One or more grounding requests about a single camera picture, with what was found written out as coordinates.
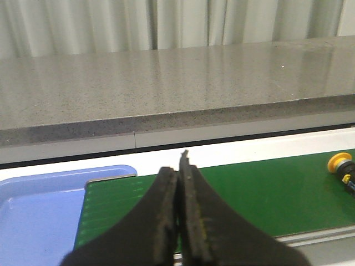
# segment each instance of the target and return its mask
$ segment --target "speckled stone countertop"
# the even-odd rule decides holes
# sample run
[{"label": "speckled stone countertop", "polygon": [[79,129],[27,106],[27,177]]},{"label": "speckled stone countertop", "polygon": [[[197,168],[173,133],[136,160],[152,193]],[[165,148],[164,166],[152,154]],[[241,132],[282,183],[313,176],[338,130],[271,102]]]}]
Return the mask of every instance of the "speckled stone countertop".
[{"label": "speckled stone countertop", "polygon": [[0,148],[347,110],[355,37],[0,61]]}]

